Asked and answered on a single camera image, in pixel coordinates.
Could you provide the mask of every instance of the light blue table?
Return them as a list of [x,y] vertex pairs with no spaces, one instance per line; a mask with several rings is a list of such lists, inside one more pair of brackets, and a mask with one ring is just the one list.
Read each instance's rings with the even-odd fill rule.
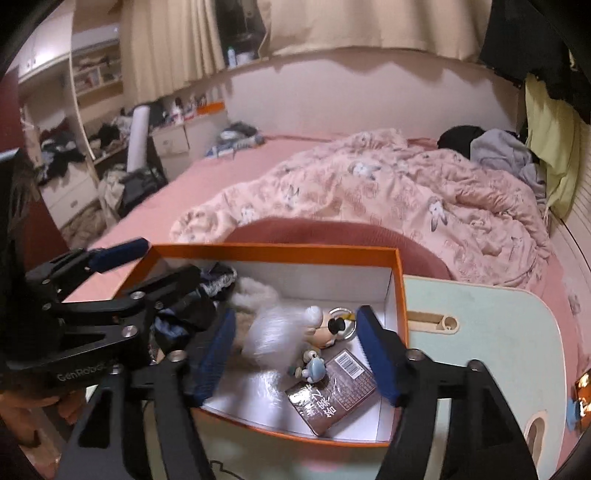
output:
[[[549,309],[536,296],[508,288],[417,277],[405,277],[405,287],[409,310],[448,314],[460,322],[454,335],[411,332],[412,347],[449,364],[482,360],[522,430],[532,415],[544,412],[538,473],[541,480],[549,478],[556,469],[566,412],[562,342]],[[448,422],[449,402],[441,401],[426,478],[439,478]],[[277,439],[202,414],[197,424],[208,457],[219,462],[215,464],[217,480],[369,480],[377,474],[385,453],[382,448],[318,447]],[[153,429],[148,420],[150,442],[155,441]],[[157,443],[152,443],[150,451],[156,450]]]

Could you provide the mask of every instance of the black bag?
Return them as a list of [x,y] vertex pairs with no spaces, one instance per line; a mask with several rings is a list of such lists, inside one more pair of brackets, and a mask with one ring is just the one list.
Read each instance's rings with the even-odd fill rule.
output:
[[117,213],[123,218],[168,182],[156,168],[143,167],[127,175],[121,183],[125,190]]

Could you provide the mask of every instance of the yellow cloth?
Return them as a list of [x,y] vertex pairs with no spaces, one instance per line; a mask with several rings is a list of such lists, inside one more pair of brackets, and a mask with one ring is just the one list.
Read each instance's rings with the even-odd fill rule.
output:
[[476,61],[492,0],[257,0],[261,57],[344,47],[411,48]]
[[124,0],[119,44],[128,108],[226,67],[215,0]]
[[581,158],[581,117],[572,106],[548,96],[532,74],[525,81],[527,147],[546,167],[547,208],[565,218],[573,203]]

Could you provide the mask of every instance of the chocolate bar package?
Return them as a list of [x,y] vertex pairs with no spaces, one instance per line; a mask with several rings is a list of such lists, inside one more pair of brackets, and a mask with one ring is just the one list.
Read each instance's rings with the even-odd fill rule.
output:
[[285,393],[312,432],[322,436],[375,388],[372,373],[345,349],[326,362],[326,376],[320,382],[300,382]]

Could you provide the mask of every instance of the white cabinet door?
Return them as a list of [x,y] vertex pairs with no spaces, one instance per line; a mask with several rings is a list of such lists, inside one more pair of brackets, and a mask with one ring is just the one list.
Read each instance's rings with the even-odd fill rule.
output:
[[67,13],[50,18],[37,27],[33,45],[33,70],[70,53],[73,17],[73,13]]
[[35,44],[36,30],[27,39],[17,54],[18,76],[22,77],[33,69],[33,45]]

